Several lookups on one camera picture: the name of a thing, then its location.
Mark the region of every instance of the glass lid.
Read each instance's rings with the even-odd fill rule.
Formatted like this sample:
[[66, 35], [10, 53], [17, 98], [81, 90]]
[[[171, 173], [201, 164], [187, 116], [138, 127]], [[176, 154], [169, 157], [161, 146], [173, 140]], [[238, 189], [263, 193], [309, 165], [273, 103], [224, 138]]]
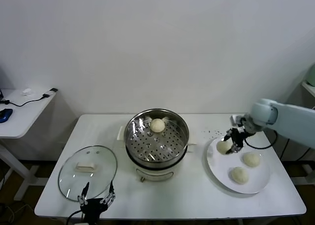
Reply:
[[89, 146], [66, 160], [59, 172], [59, 190], [67, 199], [78, 201], [78, 195], [89, 182], [86, 199], [95, 198], [107, 190], [116, 171], [113, 151], [104, 146]]

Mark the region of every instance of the floor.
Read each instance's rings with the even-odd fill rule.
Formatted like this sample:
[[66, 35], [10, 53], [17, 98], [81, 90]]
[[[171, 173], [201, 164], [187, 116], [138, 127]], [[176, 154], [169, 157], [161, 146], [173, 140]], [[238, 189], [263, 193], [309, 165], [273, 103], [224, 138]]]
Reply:
[[[25, 164], [27, 168], [30, 168], [32, 164]], [[4, 172], [8, 170], [8, 166], [0, 161], [0, 167]], [[305, 172], [302, 167], [299, 165], [289, 165], [285, 166], [288, 174], [291, 177], [294, 176], [305, 176]], [[46, 163], [40, 166], [36, 176], [37, 177], [49, 177], [50, 173], [54, 169], [53, 163]], [[17, 192], [19, 186], [22, 183], [22, 178], [13, 172], [7, 182], [5, 183], [2, 190], [0, 190], [0, 204], [5, 203], [10, 205], [12, 210], [16, 211], [23, 206], [22, 203], [14, 203], [13, 198]], [[43, 187], [29, 187], [27, 190], [23, 201], [24, 203], [30, 205], [34, 209], [36, 206], [37, 200], [39, 199]], [[314, 186], [297, 186], [297, 190], [300, 193], [304, 203], [307, 207], [306, 214], [299, 217], [284, 217], [278, 218], [270, 225], [314, 225], [315, 224], [315, 187]], [[11, 213], [6, 210], [2, 212], [0, 208], [0, 224], [3, 224], [3, 221], [8, 221]], [[244, 225], [248, 224], [251, 220], [244, 220]], [[62, 222], [55, 221], [48, 218], [37, 217], [34, 212], [29, 208], [25, 207], [20, 210], [15, 215], [15, 225], [62, 225]], [[210, 221], [101, 221], [100, 225], [236, 225], [238, 224], [236, 220], [210, 220]]]

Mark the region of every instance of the white dough ball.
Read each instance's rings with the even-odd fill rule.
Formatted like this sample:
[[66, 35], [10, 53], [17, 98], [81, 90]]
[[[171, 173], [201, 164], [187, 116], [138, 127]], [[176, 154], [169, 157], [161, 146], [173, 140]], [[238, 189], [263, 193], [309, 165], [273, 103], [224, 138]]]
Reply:
[[231, 143], [227, 142], [227, 141], [219, 141], [217, 143], [217, 150], [219, 151], [220, 154], [225, 155], [226, 152], [231, 149]]
[[243, 156], [244, 163], [249, 167], [257, 167], [260, 164], [260, 157], [255, 153], [246, 153]]
[[236, 183], [241, 185], [248, 182], [250, 178], [247, 171], [242, 167], [233, 168], [233, 170], [231, 171], [231, 176]]
[[165, 123], [162, 119], [153, 119], [150, 123], [150, 129], [156, 133], [162, 132], [165, 129]]

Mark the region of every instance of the blue mouse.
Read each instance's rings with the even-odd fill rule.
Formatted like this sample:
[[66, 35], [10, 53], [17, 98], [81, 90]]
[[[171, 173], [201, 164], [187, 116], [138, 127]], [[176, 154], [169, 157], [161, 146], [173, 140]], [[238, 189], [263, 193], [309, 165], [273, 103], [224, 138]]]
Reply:
[[4, 110], [0, 111], [0, 123], [8, 121], [12, 113], [13, 113], [12, 108], [5, 108]]

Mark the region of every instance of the white plate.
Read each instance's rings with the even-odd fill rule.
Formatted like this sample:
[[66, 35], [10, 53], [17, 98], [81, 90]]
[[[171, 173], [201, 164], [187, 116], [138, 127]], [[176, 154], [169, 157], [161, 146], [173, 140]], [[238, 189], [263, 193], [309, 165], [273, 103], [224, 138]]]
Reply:
[[[214, 139], [207, 150], [207, 161], [215, 177], [226, 187], [239, 193], [254, 194], [263, 190], [270, 180], [270, 169], [259, 152], [260, 150], [244, 147], [238, 153], [222, 155], [217, 151], [217, 143], [222, 139], [223, 137]], [[260, 155], [259, 166], [252, 168], [244, 164], [243, 155], [248, 152], [255, 152]], [[248, 172], [249, 181], [244, 185], [237, 184], [231, 178], [230, 172], [235, 167], [242, 167]]]

